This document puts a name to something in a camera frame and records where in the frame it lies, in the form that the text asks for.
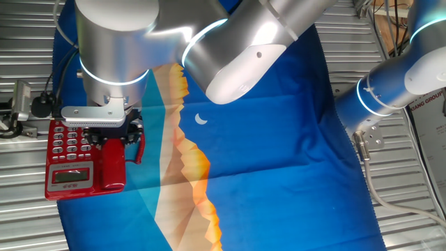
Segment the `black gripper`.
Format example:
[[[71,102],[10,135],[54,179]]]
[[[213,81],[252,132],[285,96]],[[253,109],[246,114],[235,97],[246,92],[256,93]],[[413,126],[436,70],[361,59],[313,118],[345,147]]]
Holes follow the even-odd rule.
[[[104,139],[121,139],[124,145],[136,144],[144,133],[141,112],[133,109],[119,128],[84,128],[88,144],[102,146]]]

